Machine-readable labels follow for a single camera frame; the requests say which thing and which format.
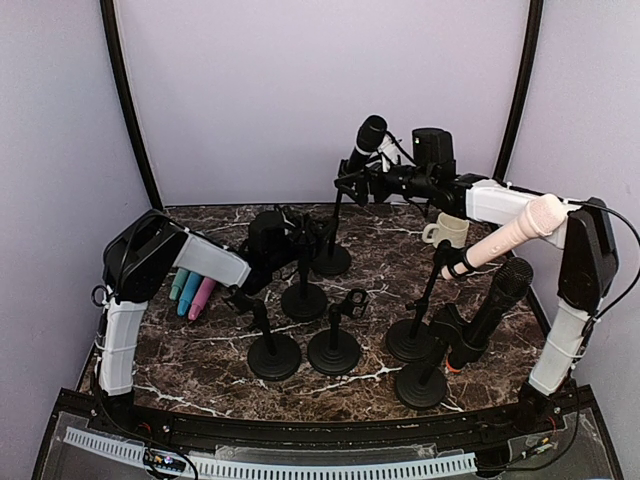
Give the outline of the black mic stand blue mic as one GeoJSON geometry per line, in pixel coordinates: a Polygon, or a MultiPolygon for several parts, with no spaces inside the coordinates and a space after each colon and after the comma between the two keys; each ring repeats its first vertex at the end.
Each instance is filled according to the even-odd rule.
{"type": "Polygon", "coordinates": [[[298,261],[299,281],[288,287],[282,294],[283,313],[297,322],[308,323],[319,319],[328,305],[325,292],[309,282],[311,259],[308,253],[298,261]]]}

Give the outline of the blue microphone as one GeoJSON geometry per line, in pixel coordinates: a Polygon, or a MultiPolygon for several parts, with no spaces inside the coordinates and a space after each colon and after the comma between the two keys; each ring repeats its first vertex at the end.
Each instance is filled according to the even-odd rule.
{"type": "Polygon", "coordinates": [[[177,307],[177,314],[180,317],[186,317],[188,315],[202,279],[203,277],[201,275],[194,272],[190,272],[186,277],[186,282],[179,297],[177,307]]]}

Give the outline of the mint green microphone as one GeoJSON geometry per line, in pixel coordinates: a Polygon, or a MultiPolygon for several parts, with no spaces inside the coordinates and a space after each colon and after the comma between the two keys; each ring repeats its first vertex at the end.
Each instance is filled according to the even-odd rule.
{"type": "Polygon", "coordinates": [[[182,291],[186,285],[187,279],[189,277],[189,271],[183,268],[179,268],[175,274],[173,282],[171,284],[171,289],[169,293],[169,299],[172,301],[178,301],[182,291]]]}

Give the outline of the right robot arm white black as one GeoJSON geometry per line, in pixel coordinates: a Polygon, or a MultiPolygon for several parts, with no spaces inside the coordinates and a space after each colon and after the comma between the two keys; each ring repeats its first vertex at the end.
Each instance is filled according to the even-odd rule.
{"type": "Polygon", "coordinates": [[[605,203],[561,199],[481,175],[460,175],[452,136],[440,128],[413,130],[411,143],[413,152],[402,164],[387,151],[389,146],[397,153],[404,150],[382,118],[369,118],[350,157],[339,164],[336,188],[360,205],[381,203],[391,195],[420,198],[456,218],[496,225],[496,231],[464,248],[443,268],[446,279],[466,275],[532,239],[562,249],[558,311],[527,380],[534,390],[551,396],[586,347],[619,269],[605,203]]]}

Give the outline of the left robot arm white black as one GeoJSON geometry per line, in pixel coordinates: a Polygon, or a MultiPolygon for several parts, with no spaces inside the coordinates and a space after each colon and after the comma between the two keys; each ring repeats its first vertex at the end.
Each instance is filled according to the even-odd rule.
{"type": "Polygon", "coordinates": [[[314,258],[334,228],[330,219],[275,207],[250,222],[247,238],[238,249],[158,210],[146,212],[121,232],[103,253],[96,377],[102,392],[113,397],[103,405],[103,421],[120,436],[134,435],[141,427],[140,412],[114,396],[133,390],[141,320],[171,270],[184,269],[254,295],[284,266],[303,257],[314,258]]]}

